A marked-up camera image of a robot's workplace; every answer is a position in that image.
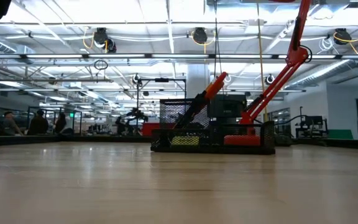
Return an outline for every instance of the wooden surface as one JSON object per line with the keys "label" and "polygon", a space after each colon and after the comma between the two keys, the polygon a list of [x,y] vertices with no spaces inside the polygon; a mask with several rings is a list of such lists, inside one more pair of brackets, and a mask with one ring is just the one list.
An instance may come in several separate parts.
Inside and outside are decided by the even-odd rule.
{"label": "wooden surface", "polygon": [[358,224],[358,150],[159,154],[149,144],[0,147],[0,223]]}

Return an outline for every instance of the arena floor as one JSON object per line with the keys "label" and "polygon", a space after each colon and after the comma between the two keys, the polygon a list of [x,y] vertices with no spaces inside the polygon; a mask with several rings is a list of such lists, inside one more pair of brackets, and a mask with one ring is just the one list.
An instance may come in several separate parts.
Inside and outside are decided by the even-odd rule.
{"label": "arena floor", "polygon": [[358,223],[358,150],[247,156],[149,146],[0,147],[0,223]]}

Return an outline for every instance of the air duct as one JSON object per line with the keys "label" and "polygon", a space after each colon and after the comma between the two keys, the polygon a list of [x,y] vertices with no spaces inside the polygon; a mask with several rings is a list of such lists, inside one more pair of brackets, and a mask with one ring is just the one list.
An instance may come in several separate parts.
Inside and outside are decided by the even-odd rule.
{"label": "air duct", "polygon": [[342,60],[329,65],[321,65],[309,70],[308,72],[298,75],[285,86],[285,89],[294,88],[296,86],[310,86],[317,84],[327,78],[347,72],[356,66],[356,61],[350,59]]}
{"label": "air duct", "polygon": [[[30,47],[25,45],[17,44],[5,44],[3,41],[0,41],[0,52],[3,54],[34,54],[35,51]],[[24,62],[26,64],[32,64],[34,61],[29,59],[18,59],[19,62]]]}

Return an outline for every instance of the green panel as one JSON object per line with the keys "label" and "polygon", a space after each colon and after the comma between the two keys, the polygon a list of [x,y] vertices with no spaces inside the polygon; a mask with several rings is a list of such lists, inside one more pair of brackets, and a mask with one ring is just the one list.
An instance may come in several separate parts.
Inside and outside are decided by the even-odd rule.
{"label": "green panel", "polygon": [[330,129],[328,130],[328,138],[331,139],[353,139],[350,129]]}

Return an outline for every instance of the person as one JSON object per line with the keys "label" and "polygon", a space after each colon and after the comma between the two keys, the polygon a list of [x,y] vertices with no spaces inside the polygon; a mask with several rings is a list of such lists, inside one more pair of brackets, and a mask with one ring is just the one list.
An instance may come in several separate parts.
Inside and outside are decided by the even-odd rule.
{"label": "person", "polygon": [[66,123],[66,115],[64,113],[60,113],[55,123],[55,133],[60,133],[60,131],[65,128]]}
{"label": "person", "polygon": [[7,111],[4,113],[4,131],[7,135],[14,136],[16,133],[23,136],[23,133],[20,131],[20,128],[17,127],[15,121],[13,120],[13,113],[12,111]]}
{"label": "person", "polygon": [[31,120],[27,135],[46,134],[48,131],[48,121],[44,118],[44,111],[38,110],[37,115]]}

